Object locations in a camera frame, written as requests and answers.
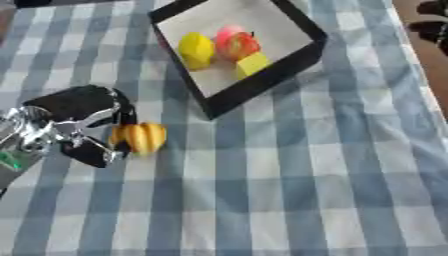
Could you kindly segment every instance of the toy apple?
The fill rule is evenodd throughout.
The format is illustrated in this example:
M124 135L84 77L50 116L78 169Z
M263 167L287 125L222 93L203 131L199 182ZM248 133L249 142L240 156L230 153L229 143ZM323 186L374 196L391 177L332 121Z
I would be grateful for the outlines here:
M225 55L226 42L233 35L244 32L244 29L239 25L227 25L222 27L216 34L215 43L216 50L221 54Z
M260 44L247 32L239 32L225 43L225 56L233 61L239 61L261 50Z

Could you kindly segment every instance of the black box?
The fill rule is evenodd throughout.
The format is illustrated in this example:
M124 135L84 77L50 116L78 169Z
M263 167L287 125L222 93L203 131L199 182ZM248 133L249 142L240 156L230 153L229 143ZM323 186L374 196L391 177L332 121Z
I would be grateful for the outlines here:
M159 42L210 119L316 64L327 41L325 32L288 0L178 0L149 15ZM182 36L201 32L213 38L226 24L254 31L272 64L240 81L226 75L227 64L187 70L176 50Z

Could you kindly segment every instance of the checkered tablecloth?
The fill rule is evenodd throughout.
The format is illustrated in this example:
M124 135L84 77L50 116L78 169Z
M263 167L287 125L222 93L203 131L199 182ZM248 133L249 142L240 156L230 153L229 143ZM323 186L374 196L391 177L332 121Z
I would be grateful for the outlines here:
M448 255L445 121L390 0L304 4L322 61L212 122L150 29L167 2L16 14L0 108L114 86L168 141L107 169L53 152L0 201L0 255Z

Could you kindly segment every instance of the toy croissant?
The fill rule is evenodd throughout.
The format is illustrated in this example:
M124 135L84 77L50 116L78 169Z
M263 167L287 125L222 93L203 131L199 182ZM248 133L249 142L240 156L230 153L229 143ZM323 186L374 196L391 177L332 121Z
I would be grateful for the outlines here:
M141 123L112 128L109 144L117 145L125 140L132 152L148 155L156 152L166 141L166 130L160 124Z

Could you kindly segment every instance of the yellow cube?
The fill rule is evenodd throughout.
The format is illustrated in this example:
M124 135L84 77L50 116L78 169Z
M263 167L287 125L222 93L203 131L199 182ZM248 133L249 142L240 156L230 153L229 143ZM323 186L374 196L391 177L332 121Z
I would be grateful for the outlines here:
M190 70L207 68L215 54L213 41L198 32L185 35L178 49L185 66Z
M236 63L236 75L238 79L244 79L269 66L270 61L261 52L256 52Z

